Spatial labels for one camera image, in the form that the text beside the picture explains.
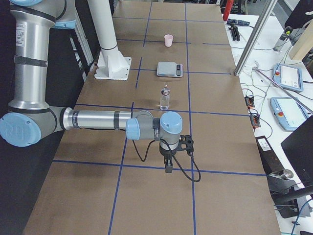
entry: robotic arm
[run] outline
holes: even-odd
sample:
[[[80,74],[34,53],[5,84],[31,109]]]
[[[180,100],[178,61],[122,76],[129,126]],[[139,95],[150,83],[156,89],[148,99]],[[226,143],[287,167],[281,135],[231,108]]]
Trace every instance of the robotic arm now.
[[[75,28],[74,0],[10,0],[10,11],[17,21],[15,96],[8,104],[9,113],[0,119],[0,134],[10,144],[26,147],[42,138],[71,128],[125,130],[130,140],[160,141],[165,170],[172,172],[172,157],[186,150],[181,145],[182,118],[167,112],[161,118],[148,111],[85,111],[50,107],[45,101],[48,40],[51,27]],[[128,75],[130,58],[118,51],[111,11],[107,0],[88,0],[101,47],[99,68],[103,77]],[[101,24],[105,17],[106,31]]]

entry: label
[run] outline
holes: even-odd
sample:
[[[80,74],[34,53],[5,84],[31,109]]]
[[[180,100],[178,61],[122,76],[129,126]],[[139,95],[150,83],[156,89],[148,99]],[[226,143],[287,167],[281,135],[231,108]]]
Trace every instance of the label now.
[[[263,149],[263,151],[269,151],[271,150],[270,146],[268,145],[266,139],[258,139],[258,142],[261,146],[261,148]]]
[[[16,24],[16,46],[24,47],[25,46],[25,28],[26,25],[22,23]]]

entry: light blue cap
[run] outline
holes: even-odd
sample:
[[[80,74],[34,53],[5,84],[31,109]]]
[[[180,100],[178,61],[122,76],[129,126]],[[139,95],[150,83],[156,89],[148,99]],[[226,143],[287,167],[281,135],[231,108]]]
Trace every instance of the light blue cap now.
[[[136,118],[131,118],[126,121],[126,137],[129,140],[139,140],[140,127]]]
[[[55,25],[53,26],[53,28],[57,28],[57,29],[74,29],[75,26],[76,26],[76,20],[73,20],[73,21],[63,21],[63,22],[57,21],[55,23]]]
[[[19,6],[33,6],[42,1],[43,0],[10,0],[10,2]]]
[[[19,113],[8,113],[0,119],[0,135],[17,147],[30,146],[41,139],[41,131],[36,122]]]
[[[167,133],[177,135],[182,131],[182,118],[176,112],[166,112],[160,119],[161,127]]]

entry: pink cup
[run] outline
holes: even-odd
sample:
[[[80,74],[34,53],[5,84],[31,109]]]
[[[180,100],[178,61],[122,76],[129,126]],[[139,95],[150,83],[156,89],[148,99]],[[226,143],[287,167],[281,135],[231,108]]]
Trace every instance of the pink cup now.
[[[173,36],[171,34],[166,34],[164,36],[164,40],[165,40],[165,46],[170,47],[172,45],[172,42],[173,42]]]

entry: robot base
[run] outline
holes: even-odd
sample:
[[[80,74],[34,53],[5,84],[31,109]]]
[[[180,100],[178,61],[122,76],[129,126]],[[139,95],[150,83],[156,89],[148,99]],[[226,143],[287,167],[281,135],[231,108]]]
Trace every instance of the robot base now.
[[[106,62],[104,60],[104,56],[102,51],[99,55],[98,60],[98,69],[96,71],[96,74],[94,75],[97,79],[110,79],[110,80],[127,80],[129,70],[131,67],[132,58],[131,57],[124,57],[121,52],[118,51],[118,60],[119,64],[121,66],[117,71],[112,71],[112,67],[116,67],[116,62],[110,60],[110,56],[107,56],[108,58],[108,66],[106,65]]]

